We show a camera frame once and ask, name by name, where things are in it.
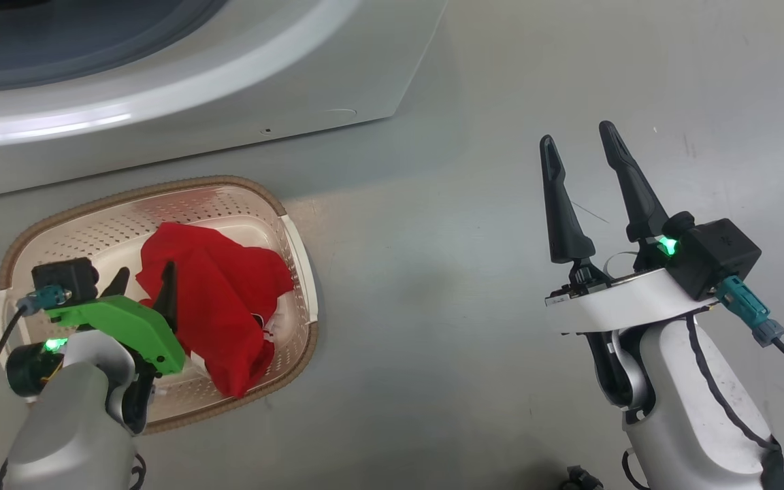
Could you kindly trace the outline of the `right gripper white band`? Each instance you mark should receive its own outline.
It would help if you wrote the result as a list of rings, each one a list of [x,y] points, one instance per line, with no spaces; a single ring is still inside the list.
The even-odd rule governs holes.
[[[580,297],[547,298],[545,323],[549,331],[619,331],[675,319],[718,304],[713,297],[693,300],[670,273],[662,269],[668,261],[658,239],[668,220],[665,208],[616,125],[602,121],[598,125],[598,133],[608,165],[618,177],[628,217],[626,236],[629,242],[638,245],[634,269],[650,272],[625,278],[610,288]],[[590,259],[596,249],[576,217],[564,186],[566,171],[551,135],[540,140],[540,162],[551,261],[564,264]]]

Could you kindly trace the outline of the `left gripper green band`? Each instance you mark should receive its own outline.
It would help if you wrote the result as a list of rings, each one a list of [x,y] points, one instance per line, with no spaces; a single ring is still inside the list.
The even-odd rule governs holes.
[[[95,365],[117,387],[130,387],[143,370],[150,378],[182,372],[186,351],[174,334],[178,331],[176,263],[165,264],[152,309],[124,297],[130,275],[128,267],[121,267],[100,299],[41,310],[54,323],[89,329],[10,351],[5,373],[13,393],[37,397],[56,373],[76,363]]]

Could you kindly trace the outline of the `red garment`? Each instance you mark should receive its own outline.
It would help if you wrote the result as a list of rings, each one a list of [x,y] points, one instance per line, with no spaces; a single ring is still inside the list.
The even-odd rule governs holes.
[[[140,249],[136,280],[150,306],[164,269],[176,269],[176,337],[203,359],[219,393],[243,398],[274,359],[265,323],[295,288],[286,261],[271,249],[243,247],[209,227],[163,223]]]

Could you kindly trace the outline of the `cream perforated laundry basket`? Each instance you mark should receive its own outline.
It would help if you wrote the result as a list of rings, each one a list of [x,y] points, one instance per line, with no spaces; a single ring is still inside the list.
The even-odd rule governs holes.
[[[212,176],[140,187],[54,214],[15,239],[0,267],[0,339],[33,289],[31,268],[87,257],[106,285],[122,267],[141,268],[140,249],[163,223],[211,227],[245,247],[273,249],[286,261],[293,290],[269,323],[274,358],[243,398],[221,395],[200,357],[180,374],[156,381],[147,434],[171,431],[235,410],[295,380],[319,338],[319,299],[313,267],[295,223],[264,186],[236,176]]]

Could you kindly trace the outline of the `white front-load washing machine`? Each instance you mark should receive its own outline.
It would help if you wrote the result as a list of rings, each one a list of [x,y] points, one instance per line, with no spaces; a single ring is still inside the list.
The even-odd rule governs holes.
[[[395,114],[448,0],[0,0],[0,195]]]

